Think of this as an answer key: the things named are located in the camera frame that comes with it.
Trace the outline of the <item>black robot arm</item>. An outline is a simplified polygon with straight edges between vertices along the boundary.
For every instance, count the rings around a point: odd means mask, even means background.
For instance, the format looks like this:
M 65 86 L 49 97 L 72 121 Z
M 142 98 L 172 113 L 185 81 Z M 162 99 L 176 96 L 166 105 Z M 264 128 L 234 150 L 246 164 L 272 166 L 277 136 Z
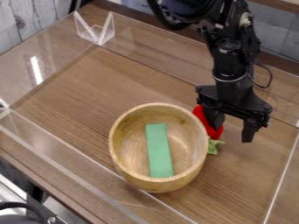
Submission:
M 218 128 L 224 116 L 242 121 L 241 141 L 249 143 L 268 126 L 270 105 L 254 93 L 253 66 L 260 40 L 246 0 L 145 0 L 160 23 L 172 31 L 194 26 L 213 58 L 212 85 L 198 85 L 197 104 L 208 125 Z

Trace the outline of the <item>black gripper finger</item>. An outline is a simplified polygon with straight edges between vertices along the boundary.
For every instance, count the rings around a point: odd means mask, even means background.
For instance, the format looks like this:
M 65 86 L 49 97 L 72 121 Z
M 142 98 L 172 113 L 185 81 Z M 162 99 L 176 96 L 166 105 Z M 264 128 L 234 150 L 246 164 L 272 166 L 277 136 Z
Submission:
M 242 130 L 241 130 L 241 142 L 250 143 L 253 140 L 253 136 L 258 130 L 258 123 L 254 119 L 248 118 L 242 122 Z
M 213 108 L 202 108 L 202 112 L 204 112 L 209 126 L 214 130 L 217 130 L 225 120 L 224 114 L 220 111 L 214 110 Z

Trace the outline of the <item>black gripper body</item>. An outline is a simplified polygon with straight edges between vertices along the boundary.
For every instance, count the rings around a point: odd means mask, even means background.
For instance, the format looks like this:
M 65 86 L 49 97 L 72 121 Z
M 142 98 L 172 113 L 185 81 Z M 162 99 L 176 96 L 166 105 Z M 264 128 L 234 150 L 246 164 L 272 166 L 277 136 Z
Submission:
M 234 116 L 241 120 L 254 119 L 258 127 L 266 127 L 272 106 L 257 97 L 253 89 L 248 91 L 225 90 L 222 93 L 212 85 L 197 86 L 197 104 L 204 108 L 220 111 L 224 115 Z

